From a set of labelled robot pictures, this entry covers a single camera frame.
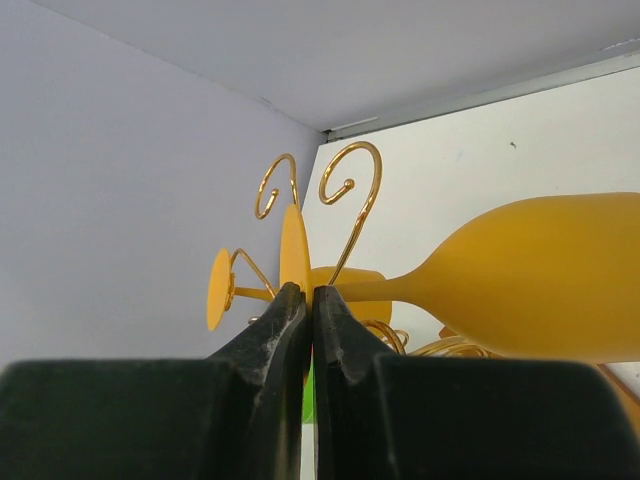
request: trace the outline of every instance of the yellow disc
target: yellow disc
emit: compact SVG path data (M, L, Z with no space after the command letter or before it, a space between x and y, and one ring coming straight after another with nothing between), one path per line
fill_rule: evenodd
M280 286L287 282L293 282L300 287L307 297L307 307L311 308L313 287L307 232L302 213L293 203L285 212L280 241Z
M231 285L231 255L226 248L221 249L211 269L209 279L209 293L207 296L207 326L215 330L222 320L230 293Z

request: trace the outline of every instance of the yellow glass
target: yellow glass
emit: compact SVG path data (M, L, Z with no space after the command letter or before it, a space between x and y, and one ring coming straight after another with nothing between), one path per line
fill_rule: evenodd
M412 303L505 356L640 360L640 194L508 204L402 277L336 287L347 302Z

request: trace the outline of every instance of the white ceiling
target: white ceiling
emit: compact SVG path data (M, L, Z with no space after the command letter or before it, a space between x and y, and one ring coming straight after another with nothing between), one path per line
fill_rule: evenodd
M504 86L640 37L638 0L36 2L318 130Z

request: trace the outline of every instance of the green object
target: green object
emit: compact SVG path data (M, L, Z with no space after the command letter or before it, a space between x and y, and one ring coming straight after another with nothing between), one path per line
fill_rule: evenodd
M304 387L302 394L302 423L314 423L315 412L313 408L314 389L313 389L313 360L311 361L311 367L309 367L309 377L307 384Z

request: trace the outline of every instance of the gray wall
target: gray wall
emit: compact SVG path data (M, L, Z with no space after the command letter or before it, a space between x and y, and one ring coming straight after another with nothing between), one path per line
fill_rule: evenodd
M288 151L304 198L323 136L26 0L0 2L0 44L0 365L219 348L263 304L207 330L215 254L277 281L288 195L259 222L255 190Z

